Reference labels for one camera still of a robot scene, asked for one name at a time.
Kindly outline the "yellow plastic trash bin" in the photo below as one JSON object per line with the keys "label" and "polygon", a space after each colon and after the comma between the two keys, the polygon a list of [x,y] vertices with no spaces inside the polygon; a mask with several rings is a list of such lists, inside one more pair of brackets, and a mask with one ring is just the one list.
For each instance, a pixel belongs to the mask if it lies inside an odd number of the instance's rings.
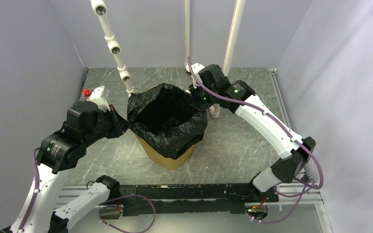
{"label": "yellow plastic trash bin", "polygon": [[178,169],[202,140],[207,122],[201,117],[196,110],[127,111],[130,129],[147,156],[167,170]]}

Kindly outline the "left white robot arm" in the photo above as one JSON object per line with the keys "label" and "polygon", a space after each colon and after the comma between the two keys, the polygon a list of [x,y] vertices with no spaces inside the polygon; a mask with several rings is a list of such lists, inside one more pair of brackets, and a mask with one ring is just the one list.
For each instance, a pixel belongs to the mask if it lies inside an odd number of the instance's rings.
{"label": "left white robot arm", "polygon": [[89,146],[100,139],[122,136],[129,128],[113,105],[102,109],[78,101],[67,111],[61,129],[46,137],[33,152],[34,180],[16,221],[5,233],[68,233],[97,205],[119,200],[119,182],[102,175],[77,198],[57,208],[60,193]]}

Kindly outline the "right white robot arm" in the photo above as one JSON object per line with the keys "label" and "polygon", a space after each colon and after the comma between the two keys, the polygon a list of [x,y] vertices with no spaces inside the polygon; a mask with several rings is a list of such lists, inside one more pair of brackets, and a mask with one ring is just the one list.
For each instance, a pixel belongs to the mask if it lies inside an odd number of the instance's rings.
{"label": "right white robot arm", "polygon": [[194,105],[208,109],[214,104],[228,109],[255,128],[275,149],[279,159],[256,174],[249,182],[248,195],[261,201],[267,191],[280,183],[290,183],[304,168],[316,146],[311,137],[302,137],[278,119],[244,81],[231,83],[219,65],[188,65],[193,78],[189,91]]}

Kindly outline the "black trash bag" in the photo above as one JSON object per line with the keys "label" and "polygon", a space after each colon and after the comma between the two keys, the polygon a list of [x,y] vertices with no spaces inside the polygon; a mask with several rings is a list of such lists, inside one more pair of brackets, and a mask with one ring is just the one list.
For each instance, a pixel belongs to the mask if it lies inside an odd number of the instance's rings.
{"label": "black trash bag", "polygon": [[128,98],[130,129],[165,158],[178,159],[202,141],[207,112],[193,106],[192,96],[168,83]]}

